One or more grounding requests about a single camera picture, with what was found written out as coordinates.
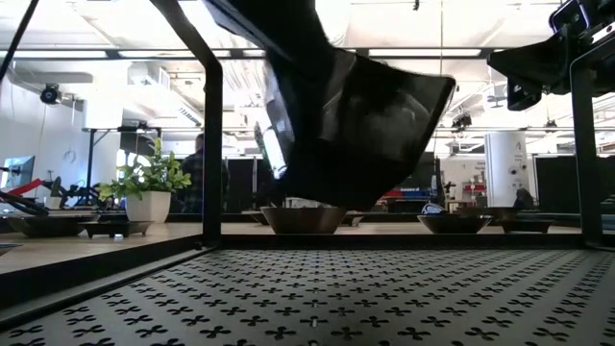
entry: ceiling light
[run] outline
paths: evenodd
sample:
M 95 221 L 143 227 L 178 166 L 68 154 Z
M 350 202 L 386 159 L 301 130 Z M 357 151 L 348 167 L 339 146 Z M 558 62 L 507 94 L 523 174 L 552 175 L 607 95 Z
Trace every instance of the ceiling light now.
M 0 57 L 5 57 L 7 51 L 0 51 Z M 107 57 L 105 51 L 43 51 L 43 50 L 18 50 L 15 52 L 16 59 L 104 59 Z
M 370 49 L 370 58 L 381 57 L 477 57 L 480 49 Z
M 228 58 L 231 56 L 231 51 L 229 50 L 213 50 L 213 55 L 217 58 Z
M 244 49 L 243 56 L 244 57 L 264 57 L 265 52 L 260 49 Z
M 119 55 L 124 58 L 154 59 L 154 58 L 194 58 L 194 54 L 187 49 L 152 51 L 152 50 L 123 50 Z

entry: wooden table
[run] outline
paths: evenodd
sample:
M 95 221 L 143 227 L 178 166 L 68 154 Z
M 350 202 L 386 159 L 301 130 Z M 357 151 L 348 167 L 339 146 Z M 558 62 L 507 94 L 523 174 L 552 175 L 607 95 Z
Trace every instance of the wooden table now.
M 181 237 L 199 235 L 200 223 L 170 223 L 152 225 L 146 236 L 133 235 L 128 238 L 96 235 L 93 239 L 83 232 L 79 236 L 56 238 L 29 238 L 22 234 L 0 235 L 0 243 L 14 243 L 22 246 L 0 257 L 0 274 L 40 265 L 75 260 L 88 256 L 120 251 L 136 246 L 162 242 Z M 501 227 L 487 227 L 484 234 L 501 234 Z M 550 233 L 580 233 L 579 229 L 551 227 Z M 252 223 L 223 224 L 225 235 L 272 235 L 268 226 Z M 430 232 L 423 224 L 413 223 L 363 223 L 358 227 L 340 227 L 338 235 L 427 235 Z

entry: white cylinder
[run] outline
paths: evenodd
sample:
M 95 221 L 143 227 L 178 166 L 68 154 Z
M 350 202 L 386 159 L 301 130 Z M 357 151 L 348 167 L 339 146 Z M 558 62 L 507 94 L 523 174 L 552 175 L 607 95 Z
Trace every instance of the white cylinder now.
M 517 189 L 529 190 L 528 151 L 524 132 L 490 133 L 484 137 L 489 207 L 512 207 Z

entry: green leaves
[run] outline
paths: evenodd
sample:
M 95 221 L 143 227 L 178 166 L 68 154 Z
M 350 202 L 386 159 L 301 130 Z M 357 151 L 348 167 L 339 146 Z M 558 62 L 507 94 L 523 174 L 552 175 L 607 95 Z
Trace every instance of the green leaves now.
M 110 184 L 102 184 L 99 188 L 99 198 L 138 196 L 142 198 L 145 191 L 175 192 L 190 185 L 190 174 L 181 169 L 175 154 L 170 152 L 168 158 L 162 157 L 162 141 L 157 138 L 154 145 L 154 156 L 143 157 L 149 166 L 135 159 L 133 165 L 120 167 L 124 173 L 122 182 L 112 180 Z

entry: blue object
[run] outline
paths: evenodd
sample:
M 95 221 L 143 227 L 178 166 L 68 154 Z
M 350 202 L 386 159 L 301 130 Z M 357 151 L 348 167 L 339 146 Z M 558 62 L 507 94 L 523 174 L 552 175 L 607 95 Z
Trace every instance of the blue object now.
M 425 204 L 425 206 L 421 210 L 421 213 L 424 214 L 424 215 L 440 214 L 440 213 L 444 213 L 444 212 L 445 212 L 444 208 L 442 208 L 439 205 L 436 205 L 434 203 L 427 203 L 427 204 Z

